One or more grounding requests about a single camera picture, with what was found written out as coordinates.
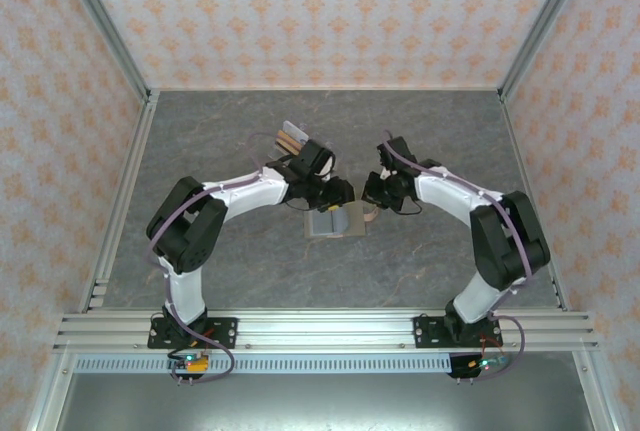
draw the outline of floor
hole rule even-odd
[[[60,431],[590,431],[571,353],[526,353],[498,379],[445,374],[235,374],[176,386],[166,375],[73,377]]]
[[[336,153],[336,172],[360,194],[379,170],[382,130],[404,136],[422,160],[433,158],[474,183],[523,189],[494,92],[229,91],[163,92],[133,191],[104,305],[163,303],[162,278],[143,260],[145,227],[175,182],[192,175],[224,180],[253,170],[244,142],[275,133],[284,120]],[[273,155],[268,138],[261,159]],[[469,230],[436,208],[418,216],[381,213],[366,237],[305,239],[302,212],[267,207],[228,222],[205,266],[210,308],[443,307],[475,267]],[[509,306],[555,306],[541,270]]]

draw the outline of enclosure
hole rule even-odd
[[[2,0],[2,23],[7,428],[634,429],[640,0]],[[417,346],[476,272],[464,223],[408,203],[310,239],[296,202],[225,224],[202,294],[236,369],[175,386],[145,229],[180,178],[277,159],[246,140],[285,121],[358,198],[389,130],[532,199],[551,262],[500,308],[518,367],[456,386],[460,350]]]

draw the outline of wall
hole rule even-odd
[[[104,0],[151,87],[496,88],[544,0]]]
[[[138,102],[80,0],[0,0],[0,427],[75,312]]]
[[[569,0],[508,103],[571,304],[595,312],[617,396],[636,423],[638,89],[640,0]]]

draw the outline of patterned wallpaper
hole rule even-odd
[[[640,0],[569,0],[509,102],[577,309],[640,421]]]
[[[544,0],[104,0],[151,87],[496,88]]]
[[[95,258],[138,102],[80,0],[0,0],[0,428]]]

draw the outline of black mounting plate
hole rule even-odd
[[[203,329],[206,332],[206,330],[212,328],[213,332],[208,336],[209,338],[228,349],[236,347],[238,318],[207,317]],[[164,316],[158,316],[151,320],[151,330],[147,341],[149,349],[179,349],[189,346],[193,341],[193,337],[185,337],[184,332],[178,332],[175,324],[170,323]],[[192,349],[203,349],[206,346],[206,343],[199,341]]]
[[[413,318],[413,338],[416,348],[481,348],[480,335],[495,339],[502,345],[502,332],[498,321],[485,320],[478,323],[477,333],[466,341],[456,343],[444,324],[444,316],[427,316],[421,314]],[[490,341],[486,348],[496,348]]]

